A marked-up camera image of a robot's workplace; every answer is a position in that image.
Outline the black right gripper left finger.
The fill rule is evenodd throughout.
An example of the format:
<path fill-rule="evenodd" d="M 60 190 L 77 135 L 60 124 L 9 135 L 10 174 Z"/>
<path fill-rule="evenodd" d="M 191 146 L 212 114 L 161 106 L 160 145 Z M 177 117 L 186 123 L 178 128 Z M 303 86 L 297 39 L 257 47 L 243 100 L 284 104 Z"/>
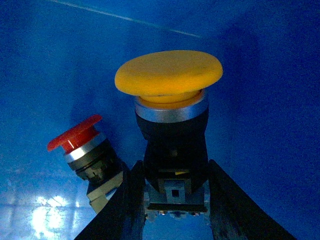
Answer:
<path fill-rule="evenodd" d="M 77 240 L 141 240 L 145 226 L 145 174 L 141 160 L 132 169 L 124 166 L 120 187 Z"/>

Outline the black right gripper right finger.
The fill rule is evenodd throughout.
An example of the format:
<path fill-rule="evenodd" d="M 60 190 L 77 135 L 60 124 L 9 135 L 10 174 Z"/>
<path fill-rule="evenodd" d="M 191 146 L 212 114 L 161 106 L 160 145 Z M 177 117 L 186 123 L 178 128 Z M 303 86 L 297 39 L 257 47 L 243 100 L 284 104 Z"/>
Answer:
<path fill-rule="evenodd" d="M 208 163 L 210 227 L 214 240 L 294 240 L 213 160 Z"/>

